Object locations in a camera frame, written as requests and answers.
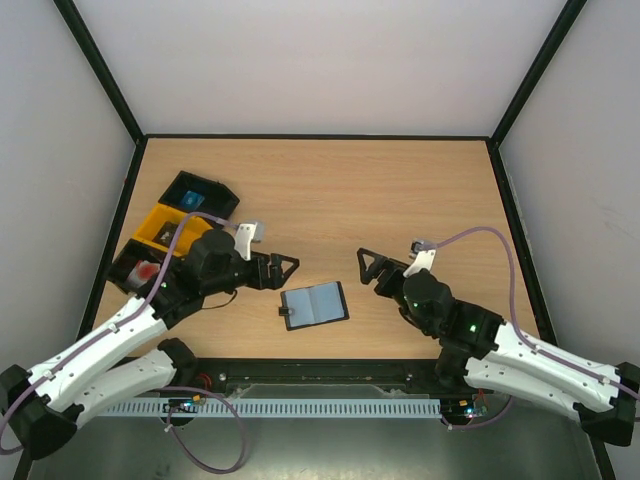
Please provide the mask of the black card holder wallet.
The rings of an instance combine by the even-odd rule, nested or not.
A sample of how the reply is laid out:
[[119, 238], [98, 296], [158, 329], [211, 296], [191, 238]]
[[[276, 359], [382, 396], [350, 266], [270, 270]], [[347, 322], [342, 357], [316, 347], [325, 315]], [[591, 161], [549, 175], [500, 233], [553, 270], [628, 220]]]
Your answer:
[[288, 331], [348, 320], [350, 318], [342, 284], [333, 281], [283, 291], [278, 315]]

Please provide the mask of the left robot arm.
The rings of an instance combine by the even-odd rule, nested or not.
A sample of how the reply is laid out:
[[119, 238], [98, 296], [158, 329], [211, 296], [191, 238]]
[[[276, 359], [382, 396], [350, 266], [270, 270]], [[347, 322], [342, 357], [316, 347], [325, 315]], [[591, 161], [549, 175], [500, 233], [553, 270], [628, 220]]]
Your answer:
[[278, 290], [299, 267], [281, 254], [255, 253], [242, 239], [209, 230], [188, 253], [162, 265], [158, 274], [99, 328], [58, 355], [29, 369], [13, 364], [1, 373], [1, 427], [34, 460], [61, 449], [98, 413], [149, 390], [188, 382], [195, 356], [178, 339], [161, 342], [130, 365], [120, 360], [199, 312], [207, 297], [241, 287]]

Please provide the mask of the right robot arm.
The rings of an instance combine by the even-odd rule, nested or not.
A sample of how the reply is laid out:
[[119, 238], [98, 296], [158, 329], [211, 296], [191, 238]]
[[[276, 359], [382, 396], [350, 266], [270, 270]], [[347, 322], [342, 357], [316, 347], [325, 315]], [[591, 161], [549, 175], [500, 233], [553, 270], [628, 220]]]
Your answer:
[[357, 252], [360, 280], [392, 299], [400, 316], [438, 341], [438, 384], [455, 392], [464, 385], [527, 400], [577, 422], [610, 445], [630, 446], [636, 425], [639, 369], [628, 362], [588, 360], [537, 339], [501, 315], [457, 299], [431, 272], [432, 250], [411, 264]]

